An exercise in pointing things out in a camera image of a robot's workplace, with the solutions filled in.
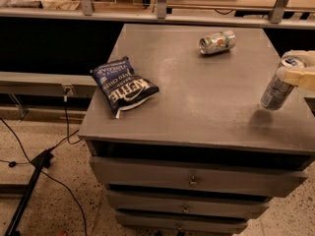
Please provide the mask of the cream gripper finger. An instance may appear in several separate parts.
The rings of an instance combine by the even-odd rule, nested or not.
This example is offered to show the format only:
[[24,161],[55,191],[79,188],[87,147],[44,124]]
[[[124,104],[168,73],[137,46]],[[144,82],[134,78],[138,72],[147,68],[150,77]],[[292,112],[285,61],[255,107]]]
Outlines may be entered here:
[[278,78],[287,84],[315,91],[315,66],[301,67],[280,67],[277,70]]
[[283,58],[288,56],[298,57],[303,59],[307,65],[315,65],[315,51],[305,51],[305,50],[290,50],[283,55]]

